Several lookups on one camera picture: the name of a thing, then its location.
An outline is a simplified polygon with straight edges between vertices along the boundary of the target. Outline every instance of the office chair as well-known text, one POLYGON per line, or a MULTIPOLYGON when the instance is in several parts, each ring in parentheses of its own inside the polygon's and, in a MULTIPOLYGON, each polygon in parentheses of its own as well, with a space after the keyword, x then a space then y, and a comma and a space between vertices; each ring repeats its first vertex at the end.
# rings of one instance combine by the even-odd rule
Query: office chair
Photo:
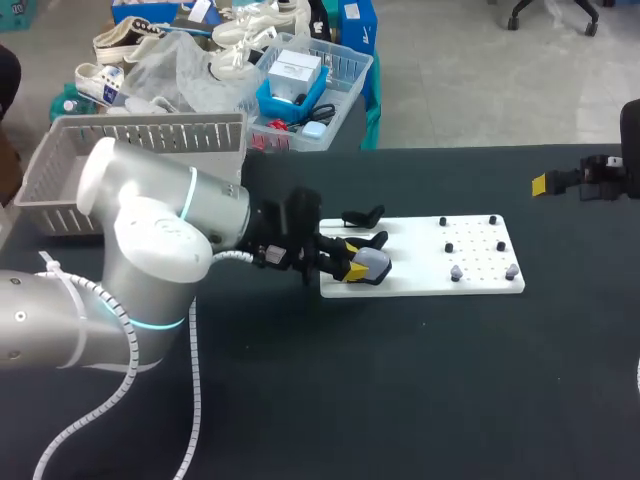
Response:
MULTIPOLYGON (((587 29, 584 31, 584 34, 588 37, 595 37, 596 32, 598 31, 598 12, 593 8, 593 5, 589 3, 589 0, 574 0, 582 9, 589 14, 591 17, 591 23, 587 25, 587 29)), ((507 28, 509 30, 517 30, 520 27, 520 19, 518 18, 518 14, 524 10, 526 7, 531 4, 533 0, 520 0, 520 3, 515 6, 513 12, 511 13, 511 18, 509 19, 509 24, 507 28)))

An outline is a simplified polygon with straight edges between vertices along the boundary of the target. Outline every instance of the black tabletop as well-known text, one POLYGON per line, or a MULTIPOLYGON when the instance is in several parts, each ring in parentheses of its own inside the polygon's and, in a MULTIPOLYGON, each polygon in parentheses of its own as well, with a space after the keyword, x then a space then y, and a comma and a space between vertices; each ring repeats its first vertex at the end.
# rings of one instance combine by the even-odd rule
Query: black tabletop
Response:
MULTIPOLYGON (((640 472, 640 203, 532 199, 531 180, 617 146, 290 154, 243 182, 305 184, 324 217, 504 215, 521 295, 325 300, 293 273, 216 265, 198 296, 203 428, 187 479, 626 479, 640 472)), ((3 268, 46 247, 98 279, 99 245, 21 219, 3 268)), ((56 453, 48 479, 173 478, 191 427, 186 331, 153 371, 56 453)), ((111 394, 92 370, 0 372, 3 479, 111 394)))

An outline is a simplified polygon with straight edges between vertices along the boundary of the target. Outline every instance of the screw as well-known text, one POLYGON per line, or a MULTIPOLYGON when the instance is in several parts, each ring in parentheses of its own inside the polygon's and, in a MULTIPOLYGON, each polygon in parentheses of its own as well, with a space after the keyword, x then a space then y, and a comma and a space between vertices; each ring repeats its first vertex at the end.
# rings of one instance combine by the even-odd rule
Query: screw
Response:
POLYGON ((462 270, 460 270, 460 267, 457 265, 454 265, 453 268, 451 269, 451 281, 459 282, 462 276, 463 276, 463 273, 462 273, 462 270))

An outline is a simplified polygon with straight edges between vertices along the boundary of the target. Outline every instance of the yellow block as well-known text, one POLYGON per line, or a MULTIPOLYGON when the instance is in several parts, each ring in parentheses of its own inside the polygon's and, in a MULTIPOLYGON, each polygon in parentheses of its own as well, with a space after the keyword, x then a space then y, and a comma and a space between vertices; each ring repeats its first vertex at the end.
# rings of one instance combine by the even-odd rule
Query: yellow block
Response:
POLYGON ((534 197, 547 192, 547 179, 545 175, 546 174, 543 173, 538 178, 534 179, 533 182, 531 182, 531 188, 533 190, 534 197))
POLYGON ((359 263, 349 263, 351 264, 351 270, 349 270, 349 273, 347 273, 342 279, 343 282, 356 282, 358 280, 362 280, 369 271, 369 267, 365 267, 359 263))

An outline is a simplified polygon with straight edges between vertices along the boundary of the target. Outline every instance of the white spiral cable wrap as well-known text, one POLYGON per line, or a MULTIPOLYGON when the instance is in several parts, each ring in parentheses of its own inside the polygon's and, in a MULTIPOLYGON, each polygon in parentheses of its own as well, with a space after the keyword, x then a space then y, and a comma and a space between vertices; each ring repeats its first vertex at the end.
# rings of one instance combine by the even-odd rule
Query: white spiral cable wrap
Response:
POLYGON ((126 395, 126 393, 131 388, 131 385, 133 384, 133 381, 136 378, 136 374, 138 371, 138 358, 139 358, 138 339, 136 338, 136 332, 133 330, 133 326, 129 321, 129 316, 127 315, 127 312, 124 310, 124 308, 122 308, 122 305, 120 305, 117 302, 117 300, 113 298, 113 296, 109 292, 104 290, 99 285, 93 283, 91 280, 87 280, 86 278, 79 277, 78 275, 70 275, 68 273, 63 272, 62 269, 60 269, 60 264, 58 262, 55 262, 53 259, 51 259, 51 257, 47 255, 46 252, 41 252, 41 256, 47 261, 48 271, 39 273, 38 276, 45 277, 45 278, 59 278, 60 280, 62 280, 65 286, 71 285, 70 293, 75 292, 75 295, 71 293, 71 296, 74 300, 74 303, 76 304, 76 308, 80 309, 79 305, 82 305, 82 310, 84 311, 84 304, 82 302, 82 299, 80 298, 80 294, 75 288, 75 285, 80 285, 83 288, 88 288, 89 290, 93 291, 102 300, 104 300, 104 302, 109 306, 109 308, 111 308, 113 312, 115 312, 116 317, 118 317, 118 320, 120 320, 120 323, 122 324, 122 328, 124 329, 124 333, 127 336, 127 340, 129 340, 129 367, 127 368, 127 374, 122 380, 122 383, 120 384, 118 389, 115 391, 115 393, 111 395, 111 397, 109 397, 109 399, 106 402, 104 402, 98 408, 89 412, 87 415, 77 420, 73 424, 69 425, 62 432, 60 432, 56 438, 53 439, 53 441, 49 444, 49 446, 46 448, 46 450, 40 457, 40 460, 38 461, 38 465, 36 466, 36 470, 33 474, 33 480, 42 479, 42 475, 44 474, 44 470, 47 466, 47 463, 49 463, 49 460, 51 459, 55 451, 58 449, 58 447, 62 444, 62 442, 64 442, 67 438, 69 438, 71 435, 76 433, 81 428, 87 426, 97 418, 107 413, 120 400, 122 400, 122 398, 126 395))
MULTIPOLYGON (((253 255, 237 250, 217 253, 211 258, 211 265, 221 260, 238 260, 252 263, 253 255)), ((196 300, 189 308, 189 342, 191 343, 191 372, 193 375, 193 424, 191 436, 187 445, 187 452, 184 454, 182 464, 173 480, 182 480, 191 465, 191 460, 196 453, 198 437, 200 436, 200 423, 202 421, 202 395, 200 392, 200 365, 198 362, 198 331, 196 328, 196 300)))
MULTIPOLYGON (((106 304, 115 312, 116 316, 120 320, 120 323, 122 324, 125 334, 127 335, 127 339, 129 340, 129 367, 127 369, 127 374, 122 381, 122 384, 106 402, 82 417, 80 420, 67 427, 49 444, 45 452, 40 457, 40 460, 38 461, 35 473, 33 474, 33 480, 42 479, 47 463, 49 462, 55 451, 58 449, 58 447, 62 444, 62 442, 64 442, 67 438, 80 430, 82 427, 85 427, 100 416, 104 415, 120 400, 122 400, 122 398, 131 388, 133 381, 135 380, 139 361, 138 340, 136 338, 135 331, 130 323, 129 316, 127 315, 124 308, 122 308, 122 306, 116 301, 116 299, 102 287, 93 283, 92 281, 87 280, 83 277, 79 277, 78 275, 70 275, 63 272, 60 268, 60 264, 54 261, 46 252, 41 252, 40 255, 42 255, 42 257, 47 261, 47 270, 49 271, 39 273, 37 275, 45 278, 58 278, 64 283, 67 289, 69 289, 69 293, 71 294, 71 297, 74 301, 74 304, 76 305, 76 309, 78 310, 78 314, 82 321, 86 320, 86 310, 84 308, 84 302, 82 302, 80 294, 75 288, 75 285, 80 285, 83 288, 92 290, 100 298, 102 298, 102 300, 104 300, 106 304)), ((238 260, 241 262, 252 263, 253 255, 240 251, 222 252, 214 255, 211 258, 211 265, 221 260, 238 260)), ((73 358, 75 358, 76 356, 78 358, 76 358, 73 363, 76 363, 80 358, 82 350, 84 350, 84 345, 86 344, 86 329, 83 329, 83 331, 84 340, 82 340, 81 338, 78 341, 78 347, 76 348, 76 352, 73 356, 73 358)), ((195 455, 196 447, 198 444, 198 437, 200 436, 200 424, 202 420, 202 395, 200 392, 200 366, 198 363, 198 332, 196 328, 195 298, 193 299, 193 302, 189 307, 189 342, 191 345, 191 371, 193 377, 193 424, 191 427, 191 436, 189 438, 187 451, 184 455, 180 468, 178 469, 178 472, 174 477, 174 480, 182 480, 186 475, 189 466, 191 465, 191 460, 195 455)))

